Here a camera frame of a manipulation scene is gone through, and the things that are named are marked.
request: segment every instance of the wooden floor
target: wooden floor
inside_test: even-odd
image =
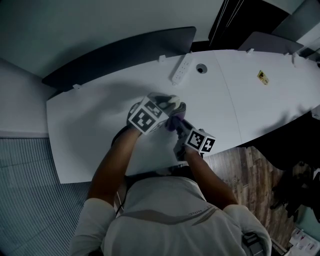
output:
[[[232,188],[239,204],[248,207],[274,240],[288,247],[294,229],[293,217],[287,218],[284,206],[270,210],[274,203],[272,188],[284,172],[268,162],[255,147],[235,147],[206,157],[205,161]],[[294,173],[303,173],[307,168],[297,164]]]

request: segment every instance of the power strip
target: power strip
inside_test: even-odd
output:
[[[181,61],[179,67],[177,68],[177,70],[175,71],[173,77],[172,77],[172,84],[174,86],[180,84],[183,80],[183,78],[185,77],[186,73],[189,70],[189,67],[192,63],[193,57],[191,55],[191,53],[187,53],[183,60]]]

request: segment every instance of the white wall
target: white wall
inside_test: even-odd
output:
[[[47,137],[46,101],[55,91],[0,59],[0,137]]]
[[[139,34],[196,27],[208,40],[223,0],[4,0],[0,58],[39,77],[104,45]]]

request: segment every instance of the hand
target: hand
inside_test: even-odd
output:
[[[199,155],[198,151],[194,150],[193,148],[191,148],[189,146],[184,146],[184,150],[187,155]]]
[[[147,97],[159,107],[167,116],[180,105],[180,98],[176,95],[167,95],[159,92],[151,92]]]
[[[172,116],[170,121],[171,122],[168,125],[167,130],[169,130],[169,128],[172,127],[176,130],[176,133],[178,135],[178,141],[176,142],[173,148],[173,152],[178,161],[185,161],[186,152],[188,151],[189,153],[191,153],[190,150],[195,151],[189,146],[185,145],[187,137],[190,131],[192,130],[193,126],[185,119],[180,120],[178,116]]]
[[[142,132],[134,125],[128,125],[128,131],[132,132],[133,134],[138,134],[138,137],[142,134]]]

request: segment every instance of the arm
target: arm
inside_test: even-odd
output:
[[[87,199],[98,198],[114,205],[115,195],[124,179],[140,134],[136,128],[130,128],[114,142],[95,171]]]
[[[207,165],[195,150],[185,147],[185,158],[207,202],[223,210],[238,202],[232,190]]]

